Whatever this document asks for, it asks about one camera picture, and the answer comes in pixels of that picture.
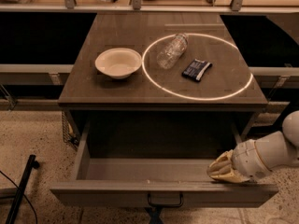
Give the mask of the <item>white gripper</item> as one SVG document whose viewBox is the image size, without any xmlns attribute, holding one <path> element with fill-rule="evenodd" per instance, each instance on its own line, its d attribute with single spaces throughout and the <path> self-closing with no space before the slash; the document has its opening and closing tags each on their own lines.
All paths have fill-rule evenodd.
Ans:
<svg viewBox="0 0 299 224">
<path fill-rule="evenodd" d="M 252 139 L 238 144 L 234 150 L 223 152 L 206 172 L 212 179 L 229 183 L 257 181 L 272 173 L 263 163 Z"/>
</svg>

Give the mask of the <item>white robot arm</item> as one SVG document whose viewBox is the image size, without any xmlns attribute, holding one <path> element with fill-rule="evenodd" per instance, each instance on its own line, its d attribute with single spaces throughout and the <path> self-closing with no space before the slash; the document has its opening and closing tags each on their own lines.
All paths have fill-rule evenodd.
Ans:
<svg viewBox="0 0 299 224">
<path fill-rule="evenodd" d="M 299 111 L 282 122 L 282 131 L 239 143 L 223 152 L 207 168 L 207 175 L 219 181 L 243 183 L 271 175 L 283 167 L 299 166 Z"/>
</svg>

